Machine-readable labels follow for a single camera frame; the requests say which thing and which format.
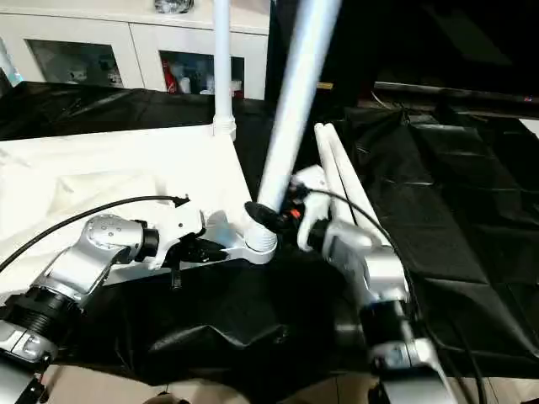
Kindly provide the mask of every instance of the white cabinet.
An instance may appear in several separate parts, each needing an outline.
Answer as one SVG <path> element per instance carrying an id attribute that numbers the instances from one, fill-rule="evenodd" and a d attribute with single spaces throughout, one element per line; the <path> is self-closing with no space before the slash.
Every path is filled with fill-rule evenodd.
<path id="1" fill-rule="evenodd" d="M 213 1 L 0 0 L 0 38 L 24 80 L 212 93 Z M 264 98 L 270 0 L 232 0 L 232 91 Z"/>
<path id="2" fill-rule="evenodd" d="M 131 33 L 145 88 L 166 91 L 171 72 L 178 82 L 185 77 L 190 93 L 212 93 L 213 31 L 131 24 Z M 232 32 L 230 42 L 232 91 L 264 99 L 268 37 Z"/>
<path id="3" fill-rule="evenodd" d="M 127 23 L 0 14 L 0 38 L 24 80 L 144 86 Z"/>

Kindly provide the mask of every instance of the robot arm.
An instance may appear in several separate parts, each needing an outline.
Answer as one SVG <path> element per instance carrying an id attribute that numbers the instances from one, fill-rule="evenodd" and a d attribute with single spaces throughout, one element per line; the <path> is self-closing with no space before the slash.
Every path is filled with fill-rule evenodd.
<path id="1" fill-rule="evenodd" d="M 328 219 L 330 197 L 308 191 L 327 191 L 319 166 L 301 170 L 291 185 L 290 203 L 280 214 L 254 203 L 246 209 L 269 230 L 294 236 L 301 250 L 320 253 L 343 275 L 354 296 L 372 373 L 380 378 L 370 402 L 456 404 L 435 347 L 414 321 L 403 264 L 393 246 L 372 226 L 338 216 Z"/>
<path id="2" fill-rule="evenodd" d="M 187 202 L 153 229 L 116 215 L 91 218 L 78 241 L 60 252 L 24 295 L 6 302 L 0 320 L 0 404 L 37 402 L 44 387 L 34 374 L 54 360 L 112 265 L 144 261 L 149 269 L 161 268 L 171 247 L 203 231 L 202 217 Z"/>

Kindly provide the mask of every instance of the white pole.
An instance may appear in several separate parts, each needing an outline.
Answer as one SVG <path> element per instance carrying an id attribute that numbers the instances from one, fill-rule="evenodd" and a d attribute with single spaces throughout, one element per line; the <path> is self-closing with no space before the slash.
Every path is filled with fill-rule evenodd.
<path id="1" fill-rule="evenodd" d="M 326 181 L 328 182 L 328 188 L 331 192 L 346 198 L 343 183 L 340 179 L 339 170 L 337 169 L 337 164 L 324 125 L 314 125 L 314 134 L 317 138 L 318 153 L 320 154 L 320 162 L 322 163 Z M 350 207 L 342 200 L 336 198 L 331 199 L 331 212 L 333 213 L 333 217 L 354 224 L 354 218 L 350 212 Z"/>
<path id="2" fill-rule="evenodd" d="M 230 59 L 230 0 L 213 3 L 213 32 L 215 55 L 213 74 L 216 89 L 216 114 L 213 118 L 214 135 L 228 134 L 236 138 L 236 123 L 232 115 L 232 61 Z"/>
<path id="3" fill-rule="evenodd" d="M 297 11 L 258 199 L 275 211 L 290 182 L 339 8 L 340 0 L 303 0 Z M 255 223 L 245 241 L 256 251 L 268 251 L 277 243 L 275 234 Z"/>
<path id="4" fill-rule="evenodd" d="M 361 185 L 361 181 L 355 173 L 354 166 L 348 158 L 348 154 L 346 154 L 346 150 L 339 139 L 339 135 L 337 135 L 337 131 L 332 124 L 326 124 L 324 129 L 326 136 L 329 139 L 329 144 L 331 145 L 331 150 L 335 157 L 335 163 L 337 164 L 337 169 L 339 170 L 339 175 L 342 179 L 348 200 L 357 204 L 370 217 L 372 217 L 376 223 L 380 224 L 380 221 L 372 208 L 371 202 L 363 189 L 363 185 Z M 357 210 L 352 210 L 352 212 L 359 227 L 372 232 L 372 234 L 376 234 L 382 244 L 388 246 L 390 245 L 389 241 L 384 237 L 384 235 L 381 234 L 378 229 L 376 229 L 360 212 Z"/>

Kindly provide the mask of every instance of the white sheet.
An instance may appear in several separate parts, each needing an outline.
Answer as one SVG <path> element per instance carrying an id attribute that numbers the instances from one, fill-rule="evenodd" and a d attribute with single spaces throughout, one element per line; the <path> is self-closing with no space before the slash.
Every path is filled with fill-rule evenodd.
<path id="1" fill-rule="evenodd" d="M 148 194 L 185 196 L 209 217 L 224 210 L 242 231 L 250 199 L 232 140 L 210 125 L 0 142 L 0 261 L 45 228 L 114 200 Z M 167 202 L 139 202 L 110 212 L 159 221 Z M 84 221 L 32 247 L 0 273 L 0 295 L 25 289 Z"/>

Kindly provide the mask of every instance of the black tablecloth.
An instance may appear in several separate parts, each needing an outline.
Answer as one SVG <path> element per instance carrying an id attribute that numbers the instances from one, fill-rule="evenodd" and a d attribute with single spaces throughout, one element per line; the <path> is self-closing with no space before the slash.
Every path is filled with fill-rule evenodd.
<path id="1" fill-rule="evenodd" d="M 23 83 L 0 98 L 0 141 L 209 124 L 212 102 Z M 312 115 L 335 123 L 403 251 L 442 362 L 468 373 L 467 342 L 485 375 L 537 377 L 537 138 L 518 120 L 450 110 L 320 107 Z M 235 147 L 255 197 L 274 108 L 251 100 L 233 108 Z M 313 163 L 309 125 L 296 168 Z M 366 370 L 346 285 L 316 254 L 282 246 L 262 267 L 215 264 L 185 271 L 181 291 L 169 283 L 159 276 L 103 288 L 59 360 L 150 384 L 206 377 L 257 401 L 278 400 L 332 371 Z"/>

